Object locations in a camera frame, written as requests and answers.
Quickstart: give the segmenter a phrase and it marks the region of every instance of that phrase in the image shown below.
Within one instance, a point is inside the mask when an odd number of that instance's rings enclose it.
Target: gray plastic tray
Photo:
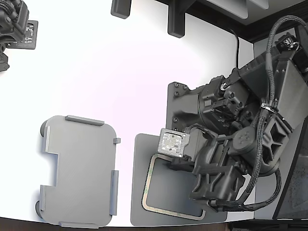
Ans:
[[[202,220],[192,220],[147,211],[142,198],[151,158],[157,153],[159,136],[139,134],[135,140],[133,188],[130,220],[134,226],[173,226],[224,222],[227,212],[217,213],[208,208]],[[200,217],[202,210],[188,196],[196,180],[192,173],[173,171],[167,161],[157,159],[152,171],[147,205],[163,210]]]
[[[99,228],[116,215],[114,129],[103,121],[54,116],[41,127],[43,152],[58,155],[56,185],[40,187],[38,215],[62,227]]]

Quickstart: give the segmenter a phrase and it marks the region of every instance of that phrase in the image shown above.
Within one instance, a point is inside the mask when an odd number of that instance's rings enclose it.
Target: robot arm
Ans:
[[[173,157],[169,168],[196,176],[189,198],[216,211],[255,211],[272,203],[281,189],[280,156],[294,129],[308,116],[308,55],[287,34],[228,78],[190,90],[184,84],[168,87],[167,129],[158,152]],[[244,205],[257,178],[276,175],[276,190],[262,203]],[[243,175],[250,182],[239,200]]]

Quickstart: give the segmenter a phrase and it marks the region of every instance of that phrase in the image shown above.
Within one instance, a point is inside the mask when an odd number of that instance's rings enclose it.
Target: bolt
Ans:
[[[231,94],[229,95],[229,99],[232,99],[232,98],[234,98],[234,93],[233,92],[231,92]]]
[[[226,88],[227,88],[227,83],[223,83],[223,84],[220,85],[220,90],[225,91]]]

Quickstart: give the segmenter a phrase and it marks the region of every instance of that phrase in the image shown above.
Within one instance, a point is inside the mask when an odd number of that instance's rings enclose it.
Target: white tabletop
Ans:
[[[118,214],[109,226],[131,226],[134,140],[165,126],[168,84],[194,89],[231,73],[232,34],[187,15],[178,39],[167,34],[166,5],[133,0],[123,20],[111,16],[111,2],[26,0],[39,21],[37,48],[6,50],[11,68],[0,74],[0,217],[42,221],[34,206],[40,185],[54,184],[56,158],[41,153],[39,129],[54,115],[74,115],[103,120],[122,139]],[[240,65],[252,59],[253,45],[241,40]]]

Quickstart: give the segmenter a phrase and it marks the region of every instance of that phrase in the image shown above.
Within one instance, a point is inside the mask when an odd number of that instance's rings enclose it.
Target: dark floor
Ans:
[[[61,228],[59,226],[21,220],[0,218],[1,231],[89,231],[87,229]],[[157,228],[101,228],[104,231],[228,231],[226,224],[157,227]]]

